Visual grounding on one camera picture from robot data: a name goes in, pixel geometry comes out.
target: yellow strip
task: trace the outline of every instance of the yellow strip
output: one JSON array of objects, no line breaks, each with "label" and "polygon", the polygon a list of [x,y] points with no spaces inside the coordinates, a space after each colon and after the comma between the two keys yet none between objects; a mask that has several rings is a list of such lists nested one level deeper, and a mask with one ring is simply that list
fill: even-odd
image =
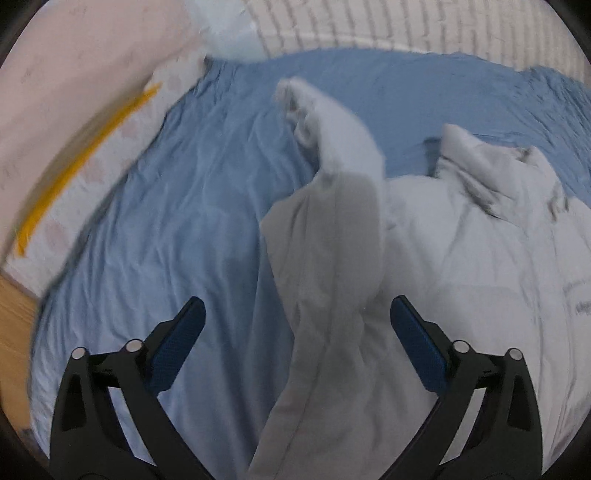
[{"label": "yellow strip", "polygon": [[17,232],[16,250],[19,257],[25,255],[29,240],[37,228],[39,221],[49,210],[51,204],[62,193],[64,188],[68,185],[70,180],[76,176],[78,171],[84,166],[88,159],[96,152],[100,145],[114,132],[130,115],[142,108],[152,97],[154,97],[162,83],[157,83],[150,87],[142,95],[133,99],[121,108],[113,118],[99,131],[92,143],[82,151],[74,161],[56,178],[55,182],[43,193],[39,198],[35,207],[29,213],[26,220],[22,224],[20,230]]}]

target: wrinkled blue sheet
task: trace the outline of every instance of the wrinkled blue sheet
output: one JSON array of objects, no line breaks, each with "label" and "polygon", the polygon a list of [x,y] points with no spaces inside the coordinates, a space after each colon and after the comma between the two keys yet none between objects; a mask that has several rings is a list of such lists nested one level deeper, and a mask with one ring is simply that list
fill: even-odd
[{"label": "wrinkled blue sheet", "polygon": [[[272,100],[277,82],[290,76],[364,121],[390,177],[427,174],[448,122],[488,142],[538,146],[566,190],[591,205],[591,95],[549,69],[517,73],[463,55],[371,50],[214,61],[170,111],[44,300],[30,394],[46,452],[72,349],[117,350],[195,295],[207,306],[205,329],[159,399],[218,480],[244,478],[287,380],[293,341],[258,222],[314,173]],[[115,402],[134,451],[147,458],[121,397]]]}]

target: beige striped fabric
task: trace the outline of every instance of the beige striped fabric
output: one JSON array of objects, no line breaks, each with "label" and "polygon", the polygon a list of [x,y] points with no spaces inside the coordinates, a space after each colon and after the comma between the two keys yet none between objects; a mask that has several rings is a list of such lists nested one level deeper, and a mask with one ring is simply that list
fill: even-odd
[{"label": "beige striped fabric", "polygon": [[591,65],[544,0],[245,0],[270,57],[326,47],[461,51],[591,82]]}]

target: wooden floor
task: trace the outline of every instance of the wooden floor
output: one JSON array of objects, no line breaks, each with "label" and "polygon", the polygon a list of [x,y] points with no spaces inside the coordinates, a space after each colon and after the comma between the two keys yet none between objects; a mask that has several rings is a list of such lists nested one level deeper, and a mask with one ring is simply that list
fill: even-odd
[{"label": "wooden floor", "polygon": [[0,275],[0,402],[15,430],[27,428],[29,342],[37,304]]}]

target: white jacket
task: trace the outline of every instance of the white jacket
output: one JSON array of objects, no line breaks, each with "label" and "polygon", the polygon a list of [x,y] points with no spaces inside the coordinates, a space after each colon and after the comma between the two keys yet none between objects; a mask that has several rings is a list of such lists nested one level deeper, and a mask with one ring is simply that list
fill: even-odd
[{"label": "white jacket", "polygon": [[295,342],[249,478],[378,480],[394,462],[436,400],[391,327],[400,294],[452,341],[523,351],[548,468],[591,407],[591,210],[537,148],[454,125],[435,178],[385,180],[352,113],[302,80],[278,97],[320,170],[261,223]]}]

